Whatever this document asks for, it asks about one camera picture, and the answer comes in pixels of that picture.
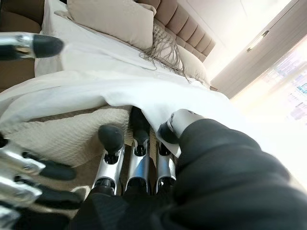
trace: black fabric arm cover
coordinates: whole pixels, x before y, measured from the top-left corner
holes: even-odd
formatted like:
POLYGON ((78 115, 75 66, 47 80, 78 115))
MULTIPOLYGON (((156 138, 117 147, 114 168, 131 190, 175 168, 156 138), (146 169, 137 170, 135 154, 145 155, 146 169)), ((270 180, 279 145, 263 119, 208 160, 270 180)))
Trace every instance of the black fabric arm cover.
POLYGON ((305 194, 247 135, 204 119, 183 132, 180 147, 176 205, 159 217, 165 229, 307 229, 305 194))

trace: white wall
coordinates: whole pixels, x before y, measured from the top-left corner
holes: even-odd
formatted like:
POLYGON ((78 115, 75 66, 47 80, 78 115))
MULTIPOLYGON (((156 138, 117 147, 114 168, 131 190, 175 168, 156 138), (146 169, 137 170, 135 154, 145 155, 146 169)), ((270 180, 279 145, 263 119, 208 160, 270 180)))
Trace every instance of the white wall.
POLYGON ((204 65, 213 79, 290 0, 178 0, 216 41, 204 65))

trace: white duvet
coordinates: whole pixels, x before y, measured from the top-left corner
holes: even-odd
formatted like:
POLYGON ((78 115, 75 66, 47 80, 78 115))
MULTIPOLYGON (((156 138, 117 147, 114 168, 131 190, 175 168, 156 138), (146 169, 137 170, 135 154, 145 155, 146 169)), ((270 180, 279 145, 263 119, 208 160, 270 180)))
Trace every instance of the white duvet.
MULTIPOLYGON (((65 5, 46 0, 42 34, 61 38, 66 47, 61 55, 36 62, 36 78, 0 93, 0 127, 108 104, 141 108, 156 132, 172 112, 185 108, 250 135, 266 150, 265 140, 223 94, 158 63, 156 69, 139 51, 89 32, 56 10, 64 11, 65 5)), ((166 145, 179 156, 178 146, 166 145)))

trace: tufted headboard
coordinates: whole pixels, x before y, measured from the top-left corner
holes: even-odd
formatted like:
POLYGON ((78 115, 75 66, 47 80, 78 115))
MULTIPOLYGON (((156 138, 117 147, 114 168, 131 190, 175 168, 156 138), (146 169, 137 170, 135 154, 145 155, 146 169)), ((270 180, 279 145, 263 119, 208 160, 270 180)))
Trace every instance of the tufted headboard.
POLYGON ((171 34, 178 45, 198 57, 202 62, 213 49, 215 42, 201 28, 177 0, 136 0, 156 8, 154 21, 171 34))

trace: bed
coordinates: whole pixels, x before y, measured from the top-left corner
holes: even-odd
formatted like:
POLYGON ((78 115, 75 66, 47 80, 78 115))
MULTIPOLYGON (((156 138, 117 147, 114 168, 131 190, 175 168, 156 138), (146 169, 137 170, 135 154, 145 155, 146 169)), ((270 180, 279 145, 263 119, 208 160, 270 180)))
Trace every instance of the bed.
MULTIPOLYGON (((200 61, 210 54, 214 41, 176 0, 137 2, 153 6, 155 23, 200 61)), ((265 148, 223 94, 156 60, 144 60, 139 49, 59 13, 66 11, 59 0, 45 1, 41 34, 62 39, 65 48, 59 56, 35 61, 35 79, 0 94, 0 131, 5 136, 51 160, 79 166, 102 151, 96 136, 100 125, 120 126, 131 145, 131 106, 141 108, 151 124, 152 143, 160 124, 185 108, 247 133, 265 148)), ((178 145, 165 145, 180 155, 178 145)))

